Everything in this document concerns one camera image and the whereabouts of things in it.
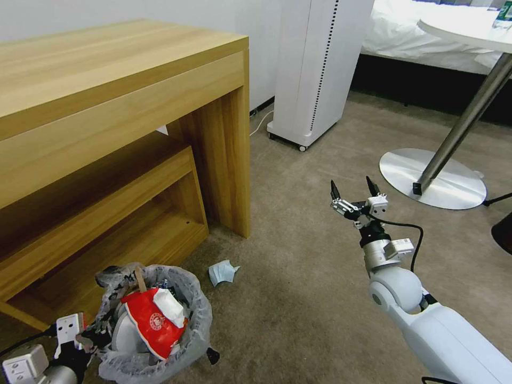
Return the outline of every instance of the white power cable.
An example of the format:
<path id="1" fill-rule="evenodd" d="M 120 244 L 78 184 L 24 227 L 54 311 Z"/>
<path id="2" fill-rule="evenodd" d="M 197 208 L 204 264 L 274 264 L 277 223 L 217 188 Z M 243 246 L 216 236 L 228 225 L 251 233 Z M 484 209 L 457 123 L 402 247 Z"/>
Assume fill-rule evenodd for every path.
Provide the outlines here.
<path id="1" fill-rule="evenodd" d="M 249 136 L 253 136 L 257 131 L 258 129 L 261 127 L 261 123 L 263 123 L 263 120 L 265 120 L 265 118 L 270 115 L 272 112 L 274 112 L 274 110 L 271 110 L 269 113 L 267 113 L 266 115 L 264 115 L 263 119 L 261 119 L 260 123 L 258 124 L 258 128 L 256 128 L 254 131 L 251 132 L 251 134 Z"/>

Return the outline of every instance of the bed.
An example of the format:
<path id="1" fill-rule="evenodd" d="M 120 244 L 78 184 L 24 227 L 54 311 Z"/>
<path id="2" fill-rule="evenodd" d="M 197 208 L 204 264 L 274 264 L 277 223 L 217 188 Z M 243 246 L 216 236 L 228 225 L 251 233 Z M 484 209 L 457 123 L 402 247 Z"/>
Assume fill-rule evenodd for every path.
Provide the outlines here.
<path id="1" fill-rule="evenodd" d="M 495 19 L 497 11 L 487 7 L 454 6 L 413 0 L 375 0 L 371 25 L 363 41 L 362 53 L 424 65 L 488 74 L 500 53 L 440 39 L 418 26 L 425 15 L 452 13 Z"/>
<path id="2" fill-rule="evenodd" d="M 371 25 L 363 41 L 351 89 L 405 105 L 460 115 L 500 53 L 430 35 L 417 26 L 418 20 L 423 15 L 450 12 L 454 18 L 477 14 L 492 21 L 497 11 L 488 11 L 487 6 L 424 1 L 375 0 Z M 466 2 L 474 5 L 485 0 Z M 509 81 L 488 107 L 483 119 L 512 125 L 512 116 L 508 113 L 511 99 L 512 81 Z"/>

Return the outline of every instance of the round table base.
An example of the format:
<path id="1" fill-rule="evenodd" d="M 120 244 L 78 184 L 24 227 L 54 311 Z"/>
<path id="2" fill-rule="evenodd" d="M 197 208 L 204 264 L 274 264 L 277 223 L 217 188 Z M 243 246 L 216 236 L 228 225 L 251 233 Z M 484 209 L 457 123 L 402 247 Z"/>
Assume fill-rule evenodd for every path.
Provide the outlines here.
<path id="1" fill-rule="evenodd" d="M 487 189 L 481 178 L 465 165 L 452 159 L 423 191 L 423 195 L 415 195 L 412 192 L 412 184 L 420 178 L 433 155 L 434 152 L 423 149 L 396 149 L 381 157 L 380 172 L 397 190 L 424 204 L 463 210 L 476 207 L 485 200 Z"/>

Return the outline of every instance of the white bedsheet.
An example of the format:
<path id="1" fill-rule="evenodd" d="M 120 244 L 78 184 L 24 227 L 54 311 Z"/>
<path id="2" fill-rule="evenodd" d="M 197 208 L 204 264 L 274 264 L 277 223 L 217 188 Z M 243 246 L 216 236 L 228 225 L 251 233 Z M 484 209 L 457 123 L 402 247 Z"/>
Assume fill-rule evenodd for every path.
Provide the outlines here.
<path id="1" fill-rule="evenodd" d="M 413 0 L 375 0 L 362 53 L 472 73 L 489 73 L 499 52 L 441 39 L 417 26 L 424 15 L 453 13 L 454 18 L 478 14 L 495 19 L 484 7 L 439 5 Z"/>

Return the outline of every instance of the black cable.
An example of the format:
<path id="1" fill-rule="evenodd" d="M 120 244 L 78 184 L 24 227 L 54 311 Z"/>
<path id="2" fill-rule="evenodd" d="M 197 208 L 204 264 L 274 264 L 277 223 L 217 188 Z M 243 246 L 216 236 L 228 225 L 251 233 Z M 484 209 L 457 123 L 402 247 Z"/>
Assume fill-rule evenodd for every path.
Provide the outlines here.
<path id="1" fill-rule="evenodd" d="M 56 335 L 57 335 L 57 326 L 55 324 L 52 324 L 46 331 L 36 333 L 35 335 L 29 336 L 26 339 L 18 341 L 17 343 L 11 345 L 10 347 L 5 348 L 3 351 L 0 351 L 0 356 L 3 356 L 6 353 L 9 353 L 9 352 L 15 350 L 16 348 L 19 348 L 23 344 L 26 344 L 32 340 L 38 339 L 43 336 L 51 336 L 52 337 L 52 336 L 56 336 Z"/>
<path id="2" fill-rule="evenodd" d="M 427 384 L 427 381 L 436 382 L 436 383 L 439 383 L 439 384 L 457 384 L 456 382 L 453 382 L 453 381 L 450 381 L 450 380 L 432 378 L 432 377 L 429 377 L 429 376 L 423 376 L 421 378 L 421 382 L 423 384 Z"/>
<path id="3" fill-rule="evenodd" d="M 482 205 L 489 206 L 491 204 L 497 203 L 498 201 L 502 201 L 502 200 L 505 200 L 506 198 L 510 198 L 510 197 L 512 197 L 512 192 L 508 193 L 508 194 L 504 194 L 503 196 L 500 196 L 500 197 L 497 197 L 494 199 L 484 200 Z"/>
<path id="4" fill-rule="evenodd" d="M 393 221 L 382 220 L 382 219 L 376 218 L 371 213 L 367 213 L 366 215 L 371 217 L 373 220 L 380 221 L 384 224 L 394 225 L 397 227 L 416 228 L 417 230 L 420 231 L 420 237 L 418 238 L 418 243 L 416 245 L 416 249 L 414 250 L 414 255 L 412 255 L 412 259 L 411 259 L 411 272 L 414 272 L 414 263 L 416 263 L 416 256 L 418 255 L 418 251 L 420 250 L 420 246 L 421 246 L 421 241 L 423 240 L 423 228 L 421 228 L 420 226 L 417 226 L 416 224 L 396 223 Z"/>

